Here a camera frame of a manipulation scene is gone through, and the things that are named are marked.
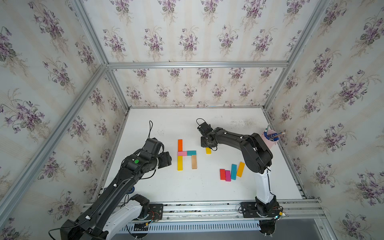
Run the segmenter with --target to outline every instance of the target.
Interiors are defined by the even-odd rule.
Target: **white arm casing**
[[[130,200],[123,208],[112,214],[103,228],[103,231],[108,231],[106,240],[112,239],[128,222],[137,218],[141,209],[142,206],[139,202]]]
[[[256,182],[256,198],[264,204],[269,203],[274,197],[274,195],[271,194],[271,190],[269,188],[268,175],[268,169],[266,169],[263,174],[260,174],[258,172],[254,174]]]

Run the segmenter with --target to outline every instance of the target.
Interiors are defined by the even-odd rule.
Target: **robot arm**
[[[228,132],[220,127],[212,129],[205,121],[197,127],[201,133],[202,147],[217,147],[225,144],[239,149],[244,157],[246,166],[255,172],[256,208],[261,217],[275,217],[280,211],[275,210],[278,205],[276,196],[271,193],[269,186],[269,166],[272,153],[259,134],[242,135]]]
[[[138,194],[129,200],[127,207],[111,214],[144,173],[169,166],[171,160],[160,141],[148,138],[142,149],[123,160],[114,180],[92,206],[76,221],[67,220],[63,224],[60,228],[61,240],[111,239],[130,220],[147,217],[149,200]]]

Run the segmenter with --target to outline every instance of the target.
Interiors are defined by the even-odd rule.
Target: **orange block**
[[[179,139],[179,142],[178,142],[178,151],[179,151],[179,152],[182,152],[182,151],[183,151],[183,140],[182,140],[182,139]]]

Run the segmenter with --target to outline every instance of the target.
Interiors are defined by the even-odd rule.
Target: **pink block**
[[[231,171],[225,170],[225,181],[230,182],[231,181]]]
[[[177,155],[185,157],[187,155],[187,151],[177,152]]]

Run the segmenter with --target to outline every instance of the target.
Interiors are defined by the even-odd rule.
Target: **purple flower pattern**
[[[80,205],[71,198],[71,191],[61,192],[60,199],[52,203],[52,208],[48,210],[49,215],[53,215],[53,222],[59,221],[64,217],[72,217],[75,211],[80,211]]]
[[[297,40],[299,40],[299,36],[301,34],[301,30],[297,31],[296,35],[292,37],[287,44],[287,47],[289,47],[289,50],[284,53],[284,58],[288,59],[288,57],[291,55],[291,52],[293,51],[293,48],[296,46]]]
[[[305,165],[301,162],[300,158],[293,158],[292,162],[298,174],[301,174],[303,170],[307,171],[307,169],[305,168]]]
[[[194,99],[194,94],[197,92],[196,86],[191,84],[184,84],[184,88],[181,90],[185,96],[185,99],[188,102],[191,102]]]
[[[111,153],[111,150],[109,148],[105,148],[105,146],[103,148],[104,150],[103,150],[103,153],[100,155],[100,158],[103,161],[103,164],[105,165],[107,164],[108,157],[109,157],[109,154]]]
[[[182,70],[182,68],[168,68],[167,72],[169,73],[170,79],[177,83],[180,80],[179,75]]]
[[[157,104],[155,102],[151,102],[150,100],[144,100],[144,107],[157,108]]]
[[[144,31],[148,34],[144,35],[144,45],[148,46],[148,56],[153,58],[153,61],[159,61],[162,54],[160,51],[163,51],[163,39],[159,35],[160,27],[154,27],[151,31],[149,28],[146,28]]]
[[[3,67],[9,67],[11,73],[16,75],[16,67],[18,66],[24,72],[24,75],[28,76],[26,61],[19,58],[21,53],[15,52],[7,36],[12,36],[12,33],[6,27],[2,27],[0,31],[0,61],[4,62]]]
[[[223,0],[201,0],[201,4],[204,6],[204,21],[209,21],[208,25],[213,23],[216,19],[216,8],[219,1]]]
[[[68,94],[70,94],[70,92],[74,94],[75,86],[68,77],[67,64],[48,58],[47,62],[43,62],[43,65],[49,72],[48,79],[50,81],[59,83],[60,86],[63,87],[62,90],[65,90]]]
[[[56,152],[52,153],[52,156],[48,158],[48,162],[43,166],[43,169],[40,171],[39,176],[37,177],[38,180],[45,179],[45,177],[50,178],[50,182],[55,180],[58,182],[59,174],[63,175],[65,177],[65,168],[64,166],[60,166],[54,157]]]
[[[266,0],[245,0],[243,10],[247,13],[242,17],[241,26],[244,26],[244,32],[248,29],[251,30],[254,24],[257,24],[256,18],[262,16],[262,10],[265,6]]]
[[[231,77],[228,79],[228,83],[231,83],[231,86],[236,85],[243,78],[243,75],[245,74],[245,68],[231,68],[228,74],[231,75]]]
[[[185,107],[185,104],[179,100],[173,100],[171,105],[171,107]]]
[[[287,12],[284,13],[284,21],[288,21],[287,25],[293,24],[293,22],[297,19],[296,17],[299,15],[299,10],[303,7],[303,5],[310,0],[288,0],[287,1]]]
[[[181,56],[185,57],[186,61],[190,61],[192,57],[195,55],[194,51],[197,51],[197,37],[195,31],[199,28],[193,26],[190,30],[186,28],[182,29],[182,35],[180,36],[179,45],[183,46],[183,50],[181,51]]]
[[[93,195],[95,194],[97,190],[97,185],[98,185],[98,179],[95,178],[91,181],[89,185],[85,187],[85,190],[83,194],[87,196],[87,201],[90,202],[93,198]]]
[[[305,104],[301,109],[303,114],[300,117],[305,119],[314,111],[317,113],[320,112],[321,105],[324,104],[320,102],[320,94],[317,94],[317,91],[312,95],[308,95],[307,99],[305,99]]]
[[[155,92],[159,95],[160,100],[166,102],[168,101],[168,93],[170,93],[170,89],[163,84],[156,84]]]
[[[254,61],[259,60],[262,56],[265,56],[265,52],[268,51],[269,46],[272,44],[272,32],[276,28],[271,27],[268,31],[265,29],[260,30],[260,34],[255,37],[255,41],[252,43],[252,46],[255,46],[255,49],[251,52],[251,57]]]
[[[363,100],[370,81],[381,83],[378,75],[364,77],[364,74],[363,70],[359,70],[355,76],[347,76],[346,80],[340,83],[342,90],[331,95],[330,99],[332,99],[332,102],[329,106],[333,106],[337,110],[340,108],[345,110],[346,103],[352,106],[356,100]]]
[[[295,149],[298,149],[300,146],[304,145],[308,147],[310,145],[310,142],[312,142],[312,140],[308,137],[309,134],[310,132],[309,130],[307,130],[306,127],[303,127],[302,129],[297,129],[296,136],[292,141],[292,147]]]
[[[260,68],[261,75],[259,77],[260,83],[265,83],[268,79],[271,73],[276,71],[277,68]]]
[[[109,97],[107,101],[109,104],[109,109],[114,111],[116,115],[120,115],[120,109],[118,103],[116,102],[116,97]]]
[[[133,69],[133,72],[136,73],[136,77],[139,79],[139,82],[143,81],[143,83],[148,81],[147,71],[149,71],[149,68]]]
[[[92,173],[96,170],[96,164],[91,160],[90,154],[90,151],[84,151],[81,156],[76,156],[77,159],[73,162],[78,167],[78,172]]]
[[[123,52],[125,52],[125,42],[123,42],[122,38],[118,35],[119,28],[112,27],[111,31],[108,29],[103,29],[104,32],[104,45],[109,46],[111,48],[112,57],[116,58],[119,62],[124,61],[124,57],[126,56]]]
[[[105,126],[105,119],[100,119],[96,121],[93,126],[96,128],[96,134],[97,135],[102,135],[103,138],[108,139],[109,138],[109,131],[107,129],[107,126]]]
[[[283,112],[280,115],[280,124],[283,124],[286,120],[292,120],[293,116],[292,112],[292,106],[290,103],[287,104],[287,106],[283,106]]]
[[[239,35],[236,34],[236,31],[238,31],[238,29],[232,29],[231,25],[228,25],[228,27],[224,25],[222,32],[217,35],[220,42],[220,53],[224,53],[224,56],[231,52],[233,42],[239,37]]]
[[[221,83],[216,83],[211,89],[211,91],[213,94],[213,98],[216,100],[216,102],[218,102],[221,99],[223,93],[227,91],[227,89],[225,88],[225,86],[222,86]]]
[[[77,136],[77,141],[83,144],[83,141],[88,142],[89,140],[89,129],[85,129],[87,124],[83,122],[83,118],[77,116],[72,121],[72,125],[67,129],[67,132],[71,135],[71,138]]]
[[[206,86],[212,77],[212,73],[214,72],[213,68],[198,68],[197,69],[197,75],[199,75],[199,78],[197,79],[197,82],[201,84],[201,86]]]
[[[372,49],[372,44],[384,35],[384,21],[382,17],[379,18],[382,12],[384,12],[384,7],[380,9],[376,16],[366,19],[368,22],[364,25],[363,29],[365,33],[363,33],[359,39],[356,39],[356,44],[351,48],[351,50],[354,48],[357,49],[357,53],[352,57],[361,57],[367,52],[367,48]]]
[[[137,88],[138,88],[137,86],[127,87],[127,90],[126,90],[127,96],[131,97],[129,100],[133,102],[135,105],[140,104],[141,95],[142,95]]]
[[[361,179],[360,182],[355,182],[352,179],[351,181],[346,182],[347,185],[352,185],[353,187],[349,187],[345,193],[350,194],[352,199],[354,201],[359,201],[361,205],[363,205],[365,200],[370,206],[383,204],[384,172],[375,174],[366,170],[363,174],[357,174],[359,179]]]
[[[96,108],[99,112],[104,112],[105,106],[103,96],[98,88],[95,88],[92,91],[92,94],[89,96],[89,100],[91,101],[92,106],[96,104]]]
[[[86,63],[88,71],[94,73],[96,71],[95,57],[92,54],[92,49],[84,42],[84,36],[80,36],[75,46],[77,47],[77,55],[80,57],[81,63]]]
[[[374,240],[370,234],[371,226],[366,223],[365,215],[354,215],[349,210],[345,215],[345,219],[337,221],[339,228],[336,231],[343,237],[351,237],[359,240]]]
[[[161,14],[164,16],[164,21],[168,19],[169,25],[174,23],[176,19],[176,16],[175,16],[176,0],[157,0],[157,2],[163,6],[162,7],[163,12]]]
[[[325,33],[329,33],[331,24],[336,21],[339,16],[344,16],[345,12],[347,12],[346,0],[340,0],[340,2],[331,2],[325,10],[326,16],[320,23],[318,31],[321,31],[321,33],[319,36],[324,36]]]
[[[132,22],[131,13],[129,11],[129,2],[133,0],[109,0],[112,5],[116,6],[117,15],[120,21],[124,20],[126,24]]]
[[[46,139],[51,132],[51,128],[48,126],[50,121],[43,122],[42,119],[44,119],[45,115],[38,112],[37,107],[39,105],[31,103],[31,101],[17,99],[16,96],[21,94],[17,91],[18,88],[10,95],[8,90],[8,103],[0,104],[0,114],[5,114],[5,124],[7,127],[12,126],[15,134],[26,128],[28,138],[31,138],[34,142],[39,142],[39,138]]]
[[[284,94],[288,94],[291,91],[291,88],[296,87],[300,78],[298,78],[298,73],[296,69],[294,69],[287,77],[287,82],[284,85]]]
[[[321,53],[318,55],[318,57],[313,61],[315,64],[315,67],[308,71],[307,76],[307,82],[310,84],[316,82],[317,78],[322,78],[326,72],[329,72],[330,67],[332,66],[333,58],[336,56],[341,56],[339,51],[331,52],[331,49],[326,48],[324,53]]]
[[[42,3],[35,4],[31,1],[28,5],[35,12],[33,16],[35,22],[39,24],[40,32],[49,33],[51,44],[55,47],[56,51],[60,49],[66,54],[68,52],[68,39],[63,37],[64,30],[59,25],[60,20]]]
[[[313,178],[314,186],[320,186],[323,187],[324,185],[330,185],[331,188],[335,187],[335,183],[337,182],[336,178],[333,176],[334,170],[331,169],[331,164],[326,164],[323,166],[321,163],[319,163],[319,166],[317,167],[317,172],[313,172],[313,175],[311,176]]]
[[[241,101],[244,101],[248,98],[248,95],[253,92],[253,86],[250,86],[248,83],[243,84],[242,88],[240,88],[238,91],[240,93],[239,99]]]
[[[116,122],[115,125],[113,125],[112,129],[116,135],[119,134],[120,127],[121,127],[121,123],[119,122]]]
[[[344,126],[341,123],[339,123],[336,127],[330,125],[328,129],[324,129],[326,136],[316,139],[316,141],[320,141],[316,148],[320,152],[326,152],[327,154],[329,154],[328,149],[330,149],[332,152],[336,151],[337,149],[342,151],[343,146],[346,145],[348,136],[356,139],[356,137],[353,135],[354,132],[345,131],[343,129]]]

